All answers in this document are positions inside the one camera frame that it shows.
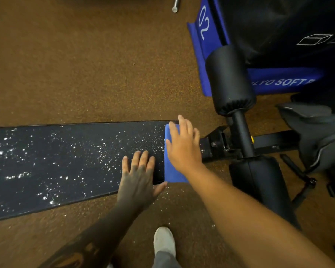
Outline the person's left hand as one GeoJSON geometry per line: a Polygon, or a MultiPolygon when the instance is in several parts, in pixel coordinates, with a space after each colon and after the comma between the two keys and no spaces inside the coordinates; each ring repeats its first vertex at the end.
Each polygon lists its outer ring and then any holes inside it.
{"type": "Polygon", "coordinates": [[[130,212],[140,213],[148,208],[157,197],[154,197],[153,173],[155,157],[149,157],[145,173],[139,171],[141,151],[136,151],[129,161],[129,174],[122,176],[116,207],[122,207],[130,212]]]}

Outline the person's right hand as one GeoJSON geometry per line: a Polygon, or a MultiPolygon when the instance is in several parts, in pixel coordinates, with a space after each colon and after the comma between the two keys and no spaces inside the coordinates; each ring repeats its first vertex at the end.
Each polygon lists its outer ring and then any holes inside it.
{"type": "Polygon", "coordinates": [[[193,130],[196,127],[188,120],[188,136],[183,138],[180,136],[179,126],[177,127],[172,121],[169,122],[169,126],[173,152],[168,157],[174,168],[186,178],[189,178],[203,166],[200,146],[195,146],[193,142],[193,130]]]}

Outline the blue cleaning cloth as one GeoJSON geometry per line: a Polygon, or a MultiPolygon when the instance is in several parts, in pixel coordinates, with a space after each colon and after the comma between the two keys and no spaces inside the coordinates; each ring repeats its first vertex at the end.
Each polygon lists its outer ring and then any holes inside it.
{"type": "Polygon", "coordinates": [[[169,183],[189,183],[186,177],[177,171],[174,166],[171,164],[168,157],[166,140],[172,142],[170,134],[169,123],[165,125],[165,137],[164,137],[164,181],[169,183]]]}

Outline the person's left forearm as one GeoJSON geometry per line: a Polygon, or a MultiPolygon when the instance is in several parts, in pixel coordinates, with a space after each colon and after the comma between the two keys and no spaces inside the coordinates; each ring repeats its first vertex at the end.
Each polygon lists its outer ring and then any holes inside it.
{"type": "Polygon", "coordinates": [[[111,211],[37,268],[105,268],[143,207],[118,202],[111,211]]]}

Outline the person's right forearm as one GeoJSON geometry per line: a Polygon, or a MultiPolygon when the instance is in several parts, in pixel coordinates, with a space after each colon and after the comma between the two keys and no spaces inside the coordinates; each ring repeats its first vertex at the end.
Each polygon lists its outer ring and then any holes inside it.
{"type": "Polygon", "coordinates": [[[200,196],[219,233],[249,268],[335,268],[289,222],[202,163],[176,167],[200,196]]]}

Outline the white shoe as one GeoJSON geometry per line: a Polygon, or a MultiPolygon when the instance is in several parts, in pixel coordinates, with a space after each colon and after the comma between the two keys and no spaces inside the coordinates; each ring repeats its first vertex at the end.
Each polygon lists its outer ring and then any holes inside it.
{"type": "Polygon", "coordinates": [[[175,239],[168,227],[161,226],[155,231],[153,247],[155,256],[158,252],[166,252],[176,257],[175,239]]]}

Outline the black foam roller pad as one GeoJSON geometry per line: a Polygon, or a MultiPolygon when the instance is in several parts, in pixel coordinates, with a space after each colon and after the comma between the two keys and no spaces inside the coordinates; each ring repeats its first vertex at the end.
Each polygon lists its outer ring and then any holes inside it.
{"type": "Polygon", "coordinates": [[[274,157],[235,160],[230,163],[229,172],[233,186],[301,230],[279,163],[274,157]]]}
{"type": "Polygon", "coordinates": [[[217,114],[228,117],[247,112],[256,104],[256,94],[244,60],[233,45],[214,50],[205,61],[211,95],[217,114]]]}

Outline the black bench pad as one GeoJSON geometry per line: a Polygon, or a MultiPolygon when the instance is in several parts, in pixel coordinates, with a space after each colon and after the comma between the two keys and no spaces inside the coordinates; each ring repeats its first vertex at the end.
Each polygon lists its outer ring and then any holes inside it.
{"type": "Polygon", "coordinates": [[[116,194],[121,161],[155,157],[164,181],[168,121],[0,127],[0,221],[116,194]]]}

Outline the grey trouser leg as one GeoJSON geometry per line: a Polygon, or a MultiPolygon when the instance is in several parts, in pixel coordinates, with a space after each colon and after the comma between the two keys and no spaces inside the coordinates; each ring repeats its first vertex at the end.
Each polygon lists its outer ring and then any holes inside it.
{"type": "Polygon", "coordinates": [[[182,266],[171,253],[158,251],[155,254],[152,268],[182,268],[182,266]]]}

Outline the blue soft plyo box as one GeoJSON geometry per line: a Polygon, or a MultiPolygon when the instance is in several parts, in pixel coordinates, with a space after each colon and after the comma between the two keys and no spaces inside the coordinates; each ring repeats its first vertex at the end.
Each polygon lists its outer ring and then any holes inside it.
{"type": "MultiPolygon", "coordinates": [[[[222,2],[202,0],[196,21],[188,23],[188,29],[197,59],[202,92],[204,96],[211,97],[205,69],[206,58],[214,50],[231,42],[223,23],[222,2]]],[[[322,79],[325,74],[322,69],[311,67],[252,67],[247,71],[257,95],[299,92],[305,85],[322,79]]]]}

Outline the dark grey bag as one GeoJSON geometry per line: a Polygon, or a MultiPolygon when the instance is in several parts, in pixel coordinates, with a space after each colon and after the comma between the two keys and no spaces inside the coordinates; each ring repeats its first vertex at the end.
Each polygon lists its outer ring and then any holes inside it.
{"type": "Polygon", "coordinates": [[[276,105],[282,119],[299,137],[299,157],[306,173],[335,163],[335,113],[328,106],[306,103],[276,105]]]}

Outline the black soft box white outline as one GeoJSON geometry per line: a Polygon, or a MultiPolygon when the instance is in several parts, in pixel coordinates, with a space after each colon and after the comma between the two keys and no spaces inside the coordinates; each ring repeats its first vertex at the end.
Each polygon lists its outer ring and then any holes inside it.
{"type": "Polygon", "coordinates": [[[247,68],[335,70],[335,0],[215,0],[247,68]]]}

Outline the black metal bench frame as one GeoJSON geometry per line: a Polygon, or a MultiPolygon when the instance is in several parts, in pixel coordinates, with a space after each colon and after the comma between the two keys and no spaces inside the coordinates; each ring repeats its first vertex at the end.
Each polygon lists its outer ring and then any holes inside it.
{"type": "Polygon", "coordinates": [[[300,136],[293,130],[254,136],[253,144],[242,111],[234,112],[226,121],[227,125],[217,127],[200,139],[203,163],[298,150],[300,136]]]}

